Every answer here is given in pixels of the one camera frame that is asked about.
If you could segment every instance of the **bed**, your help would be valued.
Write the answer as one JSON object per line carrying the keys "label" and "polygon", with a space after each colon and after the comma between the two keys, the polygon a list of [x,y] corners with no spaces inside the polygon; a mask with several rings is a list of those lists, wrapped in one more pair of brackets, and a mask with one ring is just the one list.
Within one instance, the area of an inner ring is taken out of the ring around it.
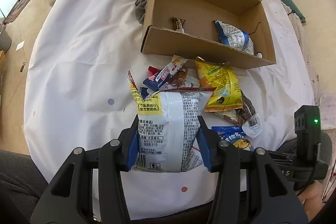
{"label": "bed", "polygon": [[[48,182],[75,147],[99,148],[130,127],[137,109],[127,71],[140,84],[148,66],[162,68],[171,59],[140,53],[142,25],[135,19],[134,2],[57,0],[43,24],[29,63],[24,128],[31,157]],[[295,138],[294,112],[315,102],[282,3],[262,4],[277,64],[235,72],[263,123],[263,133],[251,140],[252,145],[276,150]],[[210,113],[203,117],[208,127],[230,125]],[[185,173],[122,173],[131,219],[165,216],[207,203],[213,199],[216,180],[204,166]],[[99,217],[97,181],[94,172],[93,209]]]}

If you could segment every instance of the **yellow snack bag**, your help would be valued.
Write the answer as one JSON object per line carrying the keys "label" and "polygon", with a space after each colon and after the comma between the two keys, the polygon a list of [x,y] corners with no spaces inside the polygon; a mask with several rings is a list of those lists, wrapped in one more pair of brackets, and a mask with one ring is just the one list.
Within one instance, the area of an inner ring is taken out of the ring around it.
{"label": "yellow snack bag", "polygon": [[237,76],[230,67],[221,67],[195,60],[202,88],[216,88],[205,111],[223,111],[243,108]]}

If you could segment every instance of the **person's hand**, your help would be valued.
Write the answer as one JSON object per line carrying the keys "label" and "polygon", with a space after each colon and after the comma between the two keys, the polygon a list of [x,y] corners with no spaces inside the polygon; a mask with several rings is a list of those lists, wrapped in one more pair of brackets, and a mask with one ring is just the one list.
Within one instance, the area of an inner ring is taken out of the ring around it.
{"label": "person's hand", "polygon": [[301,195],[299,195],[299,200],[302,203],[306,200],[303,208],[309,221],[311,221],[323,207],[322,184],[319,181],[314,180],[314,182],[309,185]]}

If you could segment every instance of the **barcode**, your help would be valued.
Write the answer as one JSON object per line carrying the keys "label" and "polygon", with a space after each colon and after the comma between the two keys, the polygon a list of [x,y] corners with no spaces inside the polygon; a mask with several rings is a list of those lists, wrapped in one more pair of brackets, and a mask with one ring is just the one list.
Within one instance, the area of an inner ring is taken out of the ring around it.
{"label": "barcode", "polygon": [[139,154],[138,158],[136,159],[135,166],[146,168],[146,155]]}
{"label": "barcode", "polygon": [[257,124],[257,119],[254,117],[253,119],[249,120],[249,126],[252,127],[252,126],[255,126]]}

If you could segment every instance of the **dark trousers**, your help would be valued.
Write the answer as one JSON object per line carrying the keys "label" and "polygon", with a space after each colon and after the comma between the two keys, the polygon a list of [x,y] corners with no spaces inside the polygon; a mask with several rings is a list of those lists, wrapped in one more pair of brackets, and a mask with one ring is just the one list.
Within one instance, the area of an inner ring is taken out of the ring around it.
{"label": "dark trousers", "polygon": [[[278,151],[295,153],[296,139],[285,142]],[[331,139],[326,133],[322,132],[320,159],[330,164],[331,154]],[[0,212],[2,211],[1,207],[8,212],[4,207],[12,202],[23,217],[29,221],[39,198],[48,184],[29,156],[0,150],[0,185],[6,195],[4,196],[4,193],[0,191]],[[170,216],[136,220],[134,222],[139,224],[206,223],[210,208],[211,203],[207,203]]]}

